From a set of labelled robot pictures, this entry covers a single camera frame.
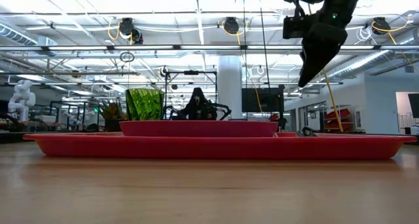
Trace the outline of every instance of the green vase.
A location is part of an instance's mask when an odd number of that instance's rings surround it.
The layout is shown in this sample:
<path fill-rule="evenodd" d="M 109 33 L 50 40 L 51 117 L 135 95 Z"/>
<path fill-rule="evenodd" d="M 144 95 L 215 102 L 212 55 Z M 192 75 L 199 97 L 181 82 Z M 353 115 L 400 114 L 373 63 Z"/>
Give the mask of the green vase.
<path fill-rule="evenodd" d="M 152 121 L 162 118 L 164 93 L 161 90 L 128 89 L 125 95 L 128 118 L 131 121 Z"/>

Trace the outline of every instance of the green plant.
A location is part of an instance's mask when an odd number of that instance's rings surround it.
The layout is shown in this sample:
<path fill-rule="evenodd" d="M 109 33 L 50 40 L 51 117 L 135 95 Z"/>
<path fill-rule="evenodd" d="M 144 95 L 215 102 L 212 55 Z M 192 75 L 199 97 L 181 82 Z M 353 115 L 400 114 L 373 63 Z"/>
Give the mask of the green plant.
<path fill-rule="evenodd" d="M 100 115 L 105 120 L 126 120 L 128 119 L 127 114 L 122 112 L 122 106 L 120 100 L 115 102 L 104 102 L 103 105 L 99 106 Z"/>
<path fill-rule="evenodd" d="M 159 120 L 162 116 L 163 92 L 153 89 L 129 89 L 125 93 L 130 120 Z"/>

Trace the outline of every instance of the large red tray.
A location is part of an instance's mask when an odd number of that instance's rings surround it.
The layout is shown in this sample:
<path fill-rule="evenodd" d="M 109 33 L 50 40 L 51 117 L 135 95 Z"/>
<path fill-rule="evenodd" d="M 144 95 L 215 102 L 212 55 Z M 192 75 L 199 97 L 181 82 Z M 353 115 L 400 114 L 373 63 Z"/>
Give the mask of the large red tray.
<path fill-rule="evenodd" d="M 125 136 L 272 137 L 278 123 L 254 121 L 124 121 Z"/>
<path fill-rule="evenodd" d="M 318 134 L 277 138 L 169 138 L 104 134 L 26 134 L 42 152 L 66 157 L 145 159 L 389 159 L 410 136 Z"/>

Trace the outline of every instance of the potted plant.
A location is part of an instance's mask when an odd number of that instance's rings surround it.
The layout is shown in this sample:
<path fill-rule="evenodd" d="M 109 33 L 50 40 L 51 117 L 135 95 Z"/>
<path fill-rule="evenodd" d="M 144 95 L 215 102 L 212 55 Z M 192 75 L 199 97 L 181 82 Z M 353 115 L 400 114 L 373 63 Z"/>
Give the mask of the potted plant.
<path fill-rule="evenodd" d="M 119 122 L 128 119 L 127 114 L 122 112 L 120 100 L 103 102 L 103 105 L 99 106 L 99 112 L 105 119 L 105 130 L 107 132 L 120 132 Z"/>

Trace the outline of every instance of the table surface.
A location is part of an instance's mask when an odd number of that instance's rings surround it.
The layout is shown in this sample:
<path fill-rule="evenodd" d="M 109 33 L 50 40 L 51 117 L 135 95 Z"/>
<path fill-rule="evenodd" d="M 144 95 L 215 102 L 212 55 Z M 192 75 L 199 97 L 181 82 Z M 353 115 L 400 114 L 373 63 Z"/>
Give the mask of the table surface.
<path fill-rule="evenodd" d="M 0 145 L 6 223 L 418 223 L 419 146 L 393 160 L 46 157 Z"/>

